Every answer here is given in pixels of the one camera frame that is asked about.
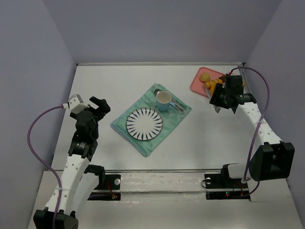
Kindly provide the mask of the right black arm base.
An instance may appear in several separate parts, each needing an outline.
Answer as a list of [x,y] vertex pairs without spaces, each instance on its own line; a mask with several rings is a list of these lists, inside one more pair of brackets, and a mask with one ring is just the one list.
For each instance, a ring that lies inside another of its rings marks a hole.
[[201,186],[206,190],[207,200],[250,199],[247,184],[218,173],[205,174]]

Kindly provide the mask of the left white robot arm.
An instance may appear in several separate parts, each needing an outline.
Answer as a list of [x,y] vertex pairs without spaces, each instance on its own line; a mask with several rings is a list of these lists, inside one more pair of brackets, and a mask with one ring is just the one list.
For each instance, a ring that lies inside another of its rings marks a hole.
[[42,210],[36,210],[33,216],[38,229],[76,229],[80,209],[84,206],[92,191],[105,181],[102,166],[91,164],[98,146],[98,122],[110,112],[105,99],[89,99],[97,108],[85,104],[80,95],[74,94],[68,102],[59,105],[67,109],[71,118],[76,120],[64,170],[61,175],[48,164],[46,167],[55,175],[57,187]]

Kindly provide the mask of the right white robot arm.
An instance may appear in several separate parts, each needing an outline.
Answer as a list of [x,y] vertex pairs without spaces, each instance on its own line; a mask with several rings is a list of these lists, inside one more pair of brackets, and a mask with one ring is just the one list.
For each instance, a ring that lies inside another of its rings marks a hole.
[[244,92],[240,75],[224,77],[225,83],[215,83],[206,88],[210,104],[216,112],[222,108],[231,109],[253,138],[246,162],[224,165],[222,172],[243,183],[251,179],[265,181],[288,178],[295,153],[293,144],[284,142],[271,129],[254,96]]

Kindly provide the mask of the orange ring bread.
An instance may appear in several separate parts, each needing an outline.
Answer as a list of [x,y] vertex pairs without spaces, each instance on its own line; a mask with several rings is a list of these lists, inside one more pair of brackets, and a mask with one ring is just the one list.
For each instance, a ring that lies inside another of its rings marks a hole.
[[212,96],[214,94],[214,91],[215,91],[215,86],[211,87],[210,89],[207,90],[207,92],[210,96]]

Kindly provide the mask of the metal tongs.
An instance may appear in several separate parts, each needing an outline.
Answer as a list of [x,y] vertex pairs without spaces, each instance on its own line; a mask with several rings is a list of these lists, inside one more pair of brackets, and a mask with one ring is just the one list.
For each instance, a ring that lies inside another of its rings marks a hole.
[[[207,89],[205,89],[205,88],[203,88],[203,89],[204,89],[204,90],[205,90],[205,92],[207,93],[208,98],[209,98],[209,99],[211,99],[211,98],[212,98],[212,96],[210,96],[210,95],[208,94]],[[215,111],[216,111],[217,113],[219,113],[219,111],[221,110],[221,108],[220,108],[220,107],[218,107],[218,106],[216,106],[216,105],[213,105],[213,107],[214,107],[214,109],[215,109]]]

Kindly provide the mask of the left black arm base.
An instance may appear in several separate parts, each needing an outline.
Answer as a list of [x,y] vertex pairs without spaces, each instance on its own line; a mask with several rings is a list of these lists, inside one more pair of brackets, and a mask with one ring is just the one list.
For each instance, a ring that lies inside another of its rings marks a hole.
[[121,200],[121,175],[106,174],[105,179],[100,181],[98,186],[88,197],[90,201],[120,201]]

